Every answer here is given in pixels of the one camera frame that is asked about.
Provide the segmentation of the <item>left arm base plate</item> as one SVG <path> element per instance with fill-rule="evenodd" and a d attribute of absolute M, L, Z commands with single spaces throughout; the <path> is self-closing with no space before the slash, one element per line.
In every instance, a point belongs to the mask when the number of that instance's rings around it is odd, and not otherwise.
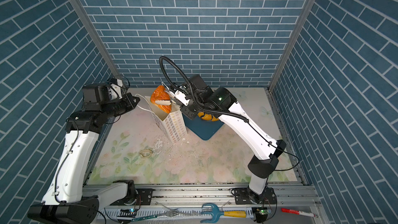
<path fill-rule="evenodd" d="M 112 206 L 149 206 L 152 201 L 153 189 L 137 189 L 133 198 L 125 197 L 114 203 Z"/>

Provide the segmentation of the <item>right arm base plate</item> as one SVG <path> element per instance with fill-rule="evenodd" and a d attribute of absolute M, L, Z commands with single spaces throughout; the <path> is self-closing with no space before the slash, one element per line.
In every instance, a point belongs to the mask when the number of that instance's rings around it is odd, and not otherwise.
<path fill-rule="evenodd" d="M 233 188 L 231 194 L 234 197 L 235 204 L 249 205 L 249 204 L 276 204 L 277 197 L 273 188 L 265 187 L 264 191 L 258 195 L 249 187 L 247 188 Z"/>

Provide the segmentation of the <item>white printed paper bag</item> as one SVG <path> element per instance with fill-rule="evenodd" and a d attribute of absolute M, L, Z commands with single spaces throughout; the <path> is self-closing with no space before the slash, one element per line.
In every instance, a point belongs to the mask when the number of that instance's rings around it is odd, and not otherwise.
<path fill-rule="evenodd" d="M 138 93 L 136 96 L 141 100 L 138 105 L 140 113 L 136 115 L 139 119 L 138 128 L 147 140 L 155 142 L 160 139 L 174 145 L 187 136 L 182 113 L 176 105 L 169 105 L 171 111 L 166 113 L 153 104 L 150 97 Z"/>

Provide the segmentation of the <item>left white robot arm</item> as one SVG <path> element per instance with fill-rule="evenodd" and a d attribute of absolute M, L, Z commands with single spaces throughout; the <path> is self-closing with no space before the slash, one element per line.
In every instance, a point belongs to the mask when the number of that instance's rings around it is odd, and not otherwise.
<path fill-rule="evenodd" d="M 88 197 L 83 195 L 83 186 L 94 144 L 108 119 L 132 111 L 139 102 L 130 93 L 114 102 L 91 96 L 83 110 L 71 114 L 56 173 L 41 203 L 30 206 L 29 219 L 44 224 L 91 224 L 101 209 L 116 201 L 137 202 L 133 180 L 119 180 Z"/>

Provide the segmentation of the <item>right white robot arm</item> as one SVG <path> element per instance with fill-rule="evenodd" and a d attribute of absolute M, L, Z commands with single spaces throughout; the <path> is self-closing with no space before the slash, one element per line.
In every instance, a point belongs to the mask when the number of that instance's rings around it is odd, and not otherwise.
<path fill-rule="evenodd" d="M 248 164 L 249 186 L 238 195 L 236 203 L 277 202 L 274 190 L 267 185 L 276 171 L 278 158 L 285 152 L 286 143 L 263 131 L 228 89 L 212 90 L 200 75 L 194 75 L 181 86 L 158 86 L 150 101 L 168 114 L 176 106 L 185 116 L 185 126 L 202 140 L 209 140 L 222 124 L 230 127 L 254 152 Z"/>

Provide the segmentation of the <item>orange triangular bread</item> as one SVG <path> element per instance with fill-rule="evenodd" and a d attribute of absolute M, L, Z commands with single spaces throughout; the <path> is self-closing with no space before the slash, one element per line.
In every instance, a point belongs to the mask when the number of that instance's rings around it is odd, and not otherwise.
<path fill-rule="evenodd" d="M 158 86 L 150 97 L 150 101 L 152 104 L 157 106 L 160 110 L 169 114 L 172 111 L 172 105 L 157 105 L 155 103 L 156 100 L 170 100 L 170 96 L 166 93 L 165 87 L 163 85 Z"/>

